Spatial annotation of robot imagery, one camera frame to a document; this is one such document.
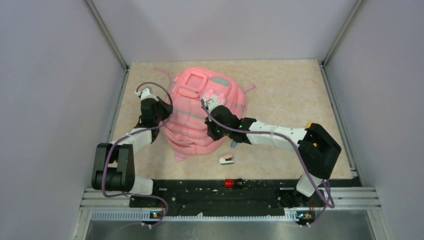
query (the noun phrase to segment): gray floor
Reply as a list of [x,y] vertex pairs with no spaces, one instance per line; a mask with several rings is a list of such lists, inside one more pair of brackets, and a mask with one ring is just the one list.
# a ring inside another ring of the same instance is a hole
[[149,230],[123,221],[94,221],[86,240],[374,240],[366,211],[328,211],[311,228],[293,222],[163,222]]

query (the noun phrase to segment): robotic arm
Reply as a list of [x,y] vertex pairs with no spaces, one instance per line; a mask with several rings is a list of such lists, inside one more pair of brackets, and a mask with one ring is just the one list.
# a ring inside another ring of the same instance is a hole
[[[145,145],[153,143],[159,134],[157,127],[161,121],[172,113],[172,106],[152,94],[150,88],[136,92],[140,97],[141,116],[127,138],[115,147],[109,164],[118,162],[117,167],[108,167],[105,189],[150,195],[153,181],[135,176],[134,154]],[[202,99],[203,109],[208,112],[206,118],[207,135],[214,141],[228,136],[237,143],[265,144],[277,148],[298,149],[303,162],[315,185],[329,179],[341,152],[341,147],[319,124],[310,123],[306,128],[288,128],[260,122],[255,118],[237,118],[223,106],[218,99]],[[102,176],[107,155],[112,143],[100,143],[95,153],[95,161],[91,185],[94,189],[102,189]],[[296,185],[296,191],[310,198],[315,192],[311,181],[303,174]]]

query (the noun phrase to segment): metal frame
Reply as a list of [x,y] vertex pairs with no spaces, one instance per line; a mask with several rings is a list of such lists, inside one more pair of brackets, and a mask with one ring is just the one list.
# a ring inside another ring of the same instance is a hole
[[[125,76],[122,80],[122,85],[119,92],[119,97],[116,101],[114,109],[114,115],[111,120],[111,126],[108,133],[108,140],[112,140],[114,134],[115,125],[118,118],[124,90],[127,84],[129,76],[129,66],[126,64],[124,57],[119,51],[118,46],[115,44],[110,32],[108,31],[105,23],[103,22],[99,12],[96,9],[92,0],[83,0],[87,8],[90,10],[100,32],[104,39],[109,45],[110,50],[114,54],[115,58],[125,71]],[[361,170],[356,164],[355,151],[352,149],[351,141],[349,138],[349,132],[344,124],[343,113],[337,100],[337,96],[334,92],[331,79],[327,74],[326,67],[331,61],[334,53],[338,49],[339,45],[343,41],[346,33],[348,32],[352,22],[355,20],[358,12],[363,7],[366,0],[357,0],[351,13],[340,29],[334,43],[331,45],[324,60],[320,63],[320,70],[325,83],[325,87],[328,92],[328,96],[334,111],[334,116],[337,125],[340,130],[341,138],[345,146],[346,154],[349,160],[349,164],[352,170],[353,177],[360,177]],[[370,225],[374,232],[376,240],[391,240],[390,230],[387,222],[384,218],[380,201],[378,199],[376,190],[373,187],[332,187],[332,196],[334,197],[336,208],[328,209],[328,211],[355,211],[355,210],[367,210]],[[147,220],[146,212],[143,212],[137,208],[129,207],[130,199],[126,196],[120,196],[115,198],[104,198],[101,191],[93,190],[88,188],[85,190],[79,207],[77,219],[75,222],[74,230],[72,232],[72,240],[83,240],[86,238],[90,231],[91,220],[120,220],[120,221],[143,221]],[[295,221],[293,211],[304,211],[307,209],[303,208],[291,208],[285,209],[287,212],[285,216],[272,216],[272,217],[205,217],[202,215],[192,217],[165,217],[164,221]]]

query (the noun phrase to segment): cable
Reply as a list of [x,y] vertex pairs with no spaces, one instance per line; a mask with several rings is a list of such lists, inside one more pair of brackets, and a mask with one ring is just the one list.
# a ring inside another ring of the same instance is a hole
[[[205,101],[203,100],[203,99],[201,99],[200,100],[200,102],[201,102],[201,108],[206,112],[206,114],[207,114],[207,116],[212,120],[212,121],[214,121],[218,126],[220,126],[220,127],[222,127],[222,128],[224,128],[224,129],[227,129],[227,130],[230,130],[230,131],[232,131],[232,132],[236,132],[236,133],[241,133],[241,134],[268,134],[268,135],[271,135],[272,134],[272,132],[270,132],[270,131],[247,131],[247,130],[240,130],[240,129],[235,129],[235,128],[231,128],[231,127],[228,127],[228,126],[225,126],[224,124],[222,124],[222,123],[220,123],[219,121],[217,121],[210,113],[209,113],[209,111],[206,109],[206,106],[205,106]],[[318,196],[319,196],[319,198],[325,203],[325,205],[327,206],[327,207],[329,207],[329,208],[331,208],[331,209],[333,209],[334,207],[335,207],[335,204],[334,204],[334,201],[333,201],[333,198],[331,197],[331,195],[329,194],[328,195],[328,199],[329,200],[327,200],[326,198],[325,198],[325,196],[320,192],[320,190],[318,189],[318,186],[315,184],[315,182],[314,182],[314,180],[312,179],[312,177],[311,177],[311,174],[308,172],[308,169],[307,169],[307,167],[306,167],[306,165],[305,165],[305,162],[304,162],[304,160],[302,159],[302,156],[301,156],[301,153],[299,152],[299,150],[298,150],[298,148],[296,147],[296,144],[288,137],[288,136],[286,136],[286,135],[283,135],[283,134],[281,134],[281,133],[279,133],[279,132],[274,132],[273,133],[274,135],[276,135],[276,136],[279,136],[279,137],[281,137],[281,138],[283,138],[283,139],[285,139],[287,142],[289,142],[290,143],[290,145],[293,147],[293,149],[294,149],[294,152],[296,153],[296,155],[297,155],[297,158],[299,158],[299,161],[300,161],[300,165],[302,165],[302,168],[303,168],[303,170],[304,170],[304,172],[305,172],[305,174],[306,174],[306,177],[309,179],[309,181],[310,181],[310,183],[312,184],[312,186],[313,186],[313,188],[315,189],[315,191],[316,191],[316,193],[318,194]]]
[[[155,82],[150,82],[150,81],[143,82],[142,84],[138,85],[136,91],[138,92],[139,89],[140,89],[140,87],[143,86],[143,85],[146,85],[146,84],[152,84],[152,85],[158,86],[163,91],[165,91],[167,97],[169,98],[169,103],[170,103],[171,107],[172,108],[174,107],[174,104],[173,104],[173,101],[172,101],[172,98],[171,98],[170,93],[163,86],[161,86],[161,85],[159,85],[159,84],[157,84]],[[134,135],[139,134],[141,132],[151,131],[151,130],[155,130],[155,129],[161,128],[161,127],[163,127],[165,124],[167,124],[169,122],[169,120],[171,119],[171,115],[172,115],[172,113],[169,115],[169,117],[167,119],[165,119],[165,121],[162,122],[162,124],[159,124],[158,126],[144,128],[144,129],[141,129],[141,130],[138,130],[138,131],[134,131],[134,132],[130,133],[129,135],[134,136]],[[125,135],[125,136],[121,137],[114,144],[112,144],[112,147],[110,147],[109,153],[107,154],[106,161],[104,163],[103,176],[101,178],[101,192],[103,193],[103,196],[105,196],[106,198],[131,195],[131,196],[134,196],[134,197],[151,198],[151,199],[158,199],[158,200],[162,201],[165,204],[165,211],[163,212],[163,215],[161,216],[161,218],[159,219],[159,221],[156,222],[155,224],[151,225],[151,228],[153,228],[153,227],[157,226],[158,224],[160,224],[162,222],[162,220],[164,219],[164,217],[167,215],[167,212],[168,212],[168,203],[167,203],[167,201],[165,201],[165,199],[161,198],[160,196],[144,195],[144,194],[137,194],[137,193],[130,193],[130,192],[122,192],[122,193],[110,194],[110,195],[106,193],[106,174],[107,174],[107,171],[108,171],[109,162],[111,161],[112,152],[114,151],[115,147],[120,142],[122,142],[123,140],[125,140],[127,138],[129,138],[128,135]],[[140,224],[140,223],[133,222],[131,224],[127,224],[127,225],[119,228],[113,234],[115,234],[116,232],[120,231],[123,228],[126,228],[126,227],[131,226],[131,225],[135,225],[135,224]]]

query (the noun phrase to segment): wall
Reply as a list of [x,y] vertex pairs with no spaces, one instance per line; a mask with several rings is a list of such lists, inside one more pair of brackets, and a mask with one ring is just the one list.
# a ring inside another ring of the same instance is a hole
[[328,66],[394,239],[423,239],[424,2],[365,3]]
[[123,73],[82,0],[0,19],[0,239],[66,240]]
[[127,64],[323,59],[356,0],[94,0]]

